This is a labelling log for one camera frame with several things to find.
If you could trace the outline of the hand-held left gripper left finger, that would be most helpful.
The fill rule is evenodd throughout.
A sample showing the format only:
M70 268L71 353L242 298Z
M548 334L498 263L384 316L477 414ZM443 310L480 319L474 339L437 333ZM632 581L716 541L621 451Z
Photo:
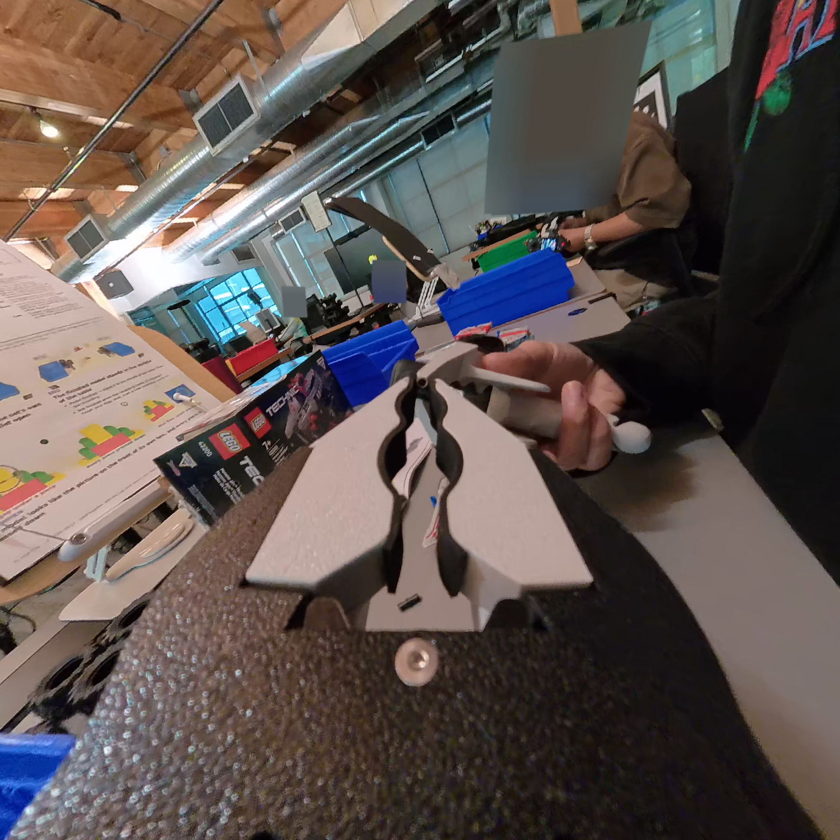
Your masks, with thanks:
M403 567L405 501L393 479L406 463L415 379L400 379L308 451L245 574L248 584L336 599L347 613Z

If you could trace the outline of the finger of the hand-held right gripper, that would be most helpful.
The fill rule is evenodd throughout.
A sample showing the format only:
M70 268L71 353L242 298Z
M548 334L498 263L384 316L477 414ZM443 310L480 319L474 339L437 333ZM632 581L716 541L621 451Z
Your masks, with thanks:
M394 366L394 393L432 394L437 382L457 387L477 382L484 386L481 358L478 345L455 341L427 354L423 360L399 360Z
M550 387L546 384L522 379L521 377L509 374L489 371L477 366L467 367L467 380L469 382L477 383L478 385L491 386L509 392L514 391L533 394L550 393Z

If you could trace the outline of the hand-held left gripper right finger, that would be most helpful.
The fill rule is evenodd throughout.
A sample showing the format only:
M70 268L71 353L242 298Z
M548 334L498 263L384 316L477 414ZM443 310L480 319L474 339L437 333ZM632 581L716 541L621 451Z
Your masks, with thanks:
M442 380L427 385L446 478L437 566L470 603L476 630L500 602L591 587L594 578L528 447Z

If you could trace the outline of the white printed plastic bag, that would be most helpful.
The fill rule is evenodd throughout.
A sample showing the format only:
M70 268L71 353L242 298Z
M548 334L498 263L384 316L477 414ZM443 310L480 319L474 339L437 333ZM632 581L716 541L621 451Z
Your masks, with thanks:
M434 446L426 426L421 418L413 420L411 426L406 430L406 460L400 468L392 484L395 490L409 501L413 493L413 479L419 468L425 465L428 457L433 452ZM432 503L433 516L428 524L423 537L423 547L435 546L438 541L440 510L438 503L448 488L448 479L443 476L440 479L436 492L429 498Z

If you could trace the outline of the person's right forearm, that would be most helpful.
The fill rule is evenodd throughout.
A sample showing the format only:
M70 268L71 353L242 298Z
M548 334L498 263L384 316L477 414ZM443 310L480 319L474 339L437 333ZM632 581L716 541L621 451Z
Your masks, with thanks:
M704 298L668 302L616 332L573 346L622 389L620 413L628 418L656 428L710 409L729 444L739 446L749 425L734 388L747 326L744 308L721 288Z

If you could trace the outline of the person's right hand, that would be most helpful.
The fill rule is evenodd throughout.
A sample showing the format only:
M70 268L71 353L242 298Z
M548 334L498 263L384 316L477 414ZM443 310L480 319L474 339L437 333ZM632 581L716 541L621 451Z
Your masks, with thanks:
M514 350L486 354L481 366L549 387L549 396L561 405L560 436L541 448L564 471L597 471L609 464L613 435L607 418L622 411L626 395L579 348L531 340Z

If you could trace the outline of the blue plastic bin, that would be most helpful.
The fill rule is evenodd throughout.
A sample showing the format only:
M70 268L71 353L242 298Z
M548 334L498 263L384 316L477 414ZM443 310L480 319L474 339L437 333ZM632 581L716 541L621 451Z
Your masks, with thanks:
M574 277L561 254L540 250L447 290L437 306L451 333L498 326L567 302Z
M1 735L1 838L74 748L70 734Z
M352 408L382 394L400 361L415 360L418 344L403 322L392 322L322 351Z

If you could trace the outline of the black toy set box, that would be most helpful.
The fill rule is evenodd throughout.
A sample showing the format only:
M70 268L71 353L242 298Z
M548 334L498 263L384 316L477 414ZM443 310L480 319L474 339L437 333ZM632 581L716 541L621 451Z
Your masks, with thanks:
M351 414L321 351L280 367L267 382L196 421L154 462L207 526L262 485L274 468Z

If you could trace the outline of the green plastic bin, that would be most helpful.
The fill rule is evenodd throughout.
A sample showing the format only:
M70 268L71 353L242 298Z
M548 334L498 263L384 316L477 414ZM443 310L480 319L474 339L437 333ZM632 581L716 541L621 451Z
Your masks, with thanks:
M539 231L533 229L501 240L493 246L484 248L480 254L470 258L473 267L482 272L489 272L505 266L512 261L539 251L541 240Z

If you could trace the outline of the dark computer monitor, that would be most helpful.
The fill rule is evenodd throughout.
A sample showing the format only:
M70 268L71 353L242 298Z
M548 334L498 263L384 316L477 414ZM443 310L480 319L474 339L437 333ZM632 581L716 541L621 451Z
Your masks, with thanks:
M336 240L324 256L342 293L354 293L368 287L375 262L397 261L382 235L366 225Z

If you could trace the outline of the red plastic bin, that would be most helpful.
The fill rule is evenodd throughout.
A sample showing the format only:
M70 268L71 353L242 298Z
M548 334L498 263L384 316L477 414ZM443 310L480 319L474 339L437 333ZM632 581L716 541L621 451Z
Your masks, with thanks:
M290 357L291 348L281 349L273 339L266 339L226 358L225 362L237 383L242 385Z

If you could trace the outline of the printed instruction poster board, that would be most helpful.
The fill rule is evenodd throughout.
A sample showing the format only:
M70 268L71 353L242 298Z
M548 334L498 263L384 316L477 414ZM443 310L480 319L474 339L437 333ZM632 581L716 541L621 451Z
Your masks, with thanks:
M154 459L220 403L200 374L2 243L2 583L151 486Z

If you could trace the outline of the black ringed plastic part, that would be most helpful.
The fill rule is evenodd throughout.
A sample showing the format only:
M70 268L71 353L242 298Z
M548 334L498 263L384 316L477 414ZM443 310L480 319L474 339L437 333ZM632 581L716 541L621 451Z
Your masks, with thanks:
M40 680L28 710L56 725L76 715L90 717L119 657L154 594L131 602L81 652L68 657Z

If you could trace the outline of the person's black printed shirt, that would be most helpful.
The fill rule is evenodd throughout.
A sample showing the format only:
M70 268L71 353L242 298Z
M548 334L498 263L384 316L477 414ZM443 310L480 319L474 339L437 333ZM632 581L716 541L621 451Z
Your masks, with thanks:
M707 408L838 593L838 2L741 2Z

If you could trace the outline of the black and white framed poster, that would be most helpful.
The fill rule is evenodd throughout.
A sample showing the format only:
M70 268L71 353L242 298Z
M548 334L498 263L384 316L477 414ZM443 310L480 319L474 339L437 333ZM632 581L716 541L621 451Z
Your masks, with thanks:
M669 87L664 60L659 61L657 65L639 78L633 110L647 114L663 130L671 131L673 113L669 101Z

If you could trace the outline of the large white air vent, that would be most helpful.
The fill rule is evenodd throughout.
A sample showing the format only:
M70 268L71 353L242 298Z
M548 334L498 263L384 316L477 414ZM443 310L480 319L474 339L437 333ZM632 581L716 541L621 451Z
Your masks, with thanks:
M230 80L193 115L197 131L212 156L222 153L260 116L258 102L241 75Z

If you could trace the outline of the small white air vent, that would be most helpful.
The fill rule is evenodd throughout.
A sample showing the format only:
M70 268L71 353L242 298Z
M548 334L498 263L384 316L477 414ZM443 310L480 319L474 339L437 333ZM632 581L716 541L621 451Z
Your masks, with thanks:
M64 241L80 262L87 262L112 241L108 218L98 213L85 216L64 236Z

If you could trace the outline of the black ceiling pipe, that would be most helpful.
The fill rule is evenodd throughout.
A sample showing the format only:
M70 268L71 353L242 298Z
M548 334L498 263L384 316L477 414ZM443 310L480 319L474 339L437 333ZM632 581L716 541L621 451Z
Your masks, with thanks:
M188 81L236 33L222 2L2 2L2 237L62 234L73 196L140 184L137 149L192 124ZM31 108L62 130L39 131Z

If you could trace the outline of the large silver ventilation duct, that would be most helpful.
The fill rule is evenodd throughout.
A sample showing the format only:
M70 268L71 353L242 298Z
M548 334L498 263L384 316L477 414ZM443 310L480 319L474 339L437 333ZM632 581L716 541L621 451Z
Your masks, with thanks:
M86 259L65 254L51 273L65 282L87 280L172 217L206 187L274 138L357 69L417 24L437 2L281 2L290 11L281 34L286 51L260 80L244 78L256 116L222 149L198 133L167 156L122 204L104 218L107 241Z

